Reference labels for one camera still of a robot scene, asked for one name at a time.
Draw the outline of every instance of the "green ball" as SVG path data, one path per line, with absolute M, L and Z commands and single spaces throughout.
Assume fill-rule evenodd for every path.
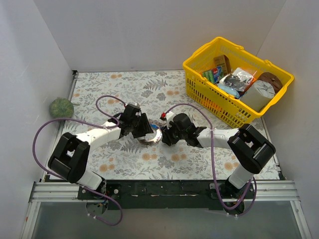
M 66 98 L 57 98 L 50 105 L 50 115 L 53 118 L 71 118 L 73 113 L 74 106 Z

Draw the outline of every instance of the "small box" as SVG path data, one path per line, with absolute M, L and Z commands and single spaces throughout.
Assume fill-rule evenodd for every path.
M 229 59 L 225 55 L 214 57 L 215 66 L 221 66 L 223 69 L 224 76 L 231 72 Z
M 221 78 L 223 78 L 223 71 L 221 66 L 217 66 L 208 71 L 204 71 L 202 76 L 209 80 L 211 83 L 217 83 Z

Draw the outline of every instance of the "yellow basket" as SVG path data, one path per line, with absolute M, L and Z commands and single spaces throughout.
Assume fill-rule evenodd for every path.
M 255 78 L 258 78 L 263 72 L 273 73 L 283 83 L 283 87 L 260 112 L 254 111 L 201 76 L 201 72 L 215 67 L 213 58 L 220 55 L 228 57 L 233 70 L 240 67 L 249 72 L 256 72 Z M 270 106 L 277 103 L 286 92 L 288 85 L 294 80 L 290 73 L 268 60 L 259 59 L 245 51 L 244 47 L 223 37 L 217 37 L 196 50 L 184 61 L 183 69 L 186 77 L 186 93 L 231 127 L 241 127 L 244 123 L 260 118 Z

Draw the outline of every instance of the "patterned mat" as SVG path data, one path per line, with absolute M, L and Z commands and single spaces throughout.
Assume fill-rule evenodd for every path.
M 191 103 L 204 111 L 215 128 L 229 128 L 186 95 L 183 71 L 80 73 L 72 97 L 72 102 L 79 104 L 74 106 L 73 117 L 103 124 L 107 117 L 97 111 L 95 101 L 106 94 L 127 103 L 139 103 L 150 120 L 159 120 L 162 112 L 177 103 Z M 112 115 L 124 109 L 114 99 L 102 99 L 100 107 Z M 209 126 L 191 107 L 181 106 L 174 112 L 188 114 L 196 126 Z M 261 119 L 252 125 L 266 136 Z M 76 134 L 90 129 L 86 125 L 67 122 L 63 132 Z M 226 179 L 239 165 L 231 150 L 215 148 L 214 155 L 218 179 Z M 210 148 L 194 148 L 184 141 L 171 147 L 162 142 L 147 147 L 132 135 L 91 152 L 87 167 L 106 179 L 212 179 Z M 270 160 L 256 178 L 279 179 L 274 161 Z

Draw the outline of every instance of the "white wall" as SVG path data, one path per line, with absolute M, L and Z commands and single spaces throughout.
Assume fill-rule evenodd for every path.
M 295 81 L 266 113 L 281 169 L 296 182 L 313 238 L 319 238 L 319 1 L 287 0 L 258 56 Z
M 32 0 L 0 1 L 0 237 L 16 239 L 25 221 L 34 181 L 42 170 L 31 145 L 50 117 L 48 107 L 65 97 L 71 70 Z M 37 145 L 45 162 L 55 125 Z
M 78 71 L 181 69 L 216 36 L 257 54 L 285 0 L 34 0 Z

